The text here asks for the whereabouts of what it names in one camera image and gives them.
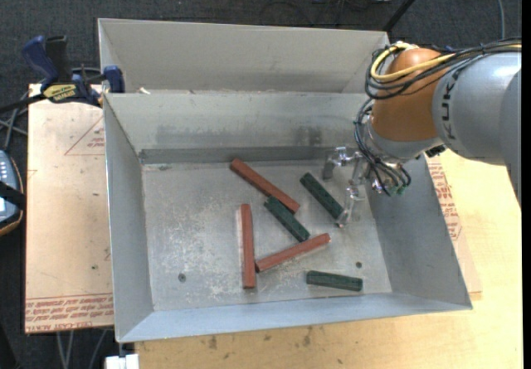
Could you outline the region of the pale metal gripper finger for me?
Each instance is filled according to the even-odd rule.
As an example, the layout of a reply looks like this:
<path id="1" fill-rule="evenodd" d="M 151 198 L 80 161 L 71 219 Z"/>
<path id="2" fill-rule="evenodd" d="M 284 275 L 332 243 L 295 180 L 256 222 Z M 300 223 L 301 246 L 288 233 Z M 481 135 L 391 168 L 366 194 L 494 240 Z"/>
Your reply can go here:
<path id="1" fill-rule="evenodd" d="M 322 170 L 322 178 L 324 180 L 330 180 L 333 177 L 333 171 L 336 167 L 344 167 L 360 158 L 361 153 L 354 148 L 337 147 L 327 151 Z"/>
<path id="2" fill-rule="evenodd" d="M 364 199 L 360 186 L 354 181 L 349 181 L 345 189 L 342 210 L 336 218 L 337 227 L 344 228 L 356 218 L 357 207 Z"/>

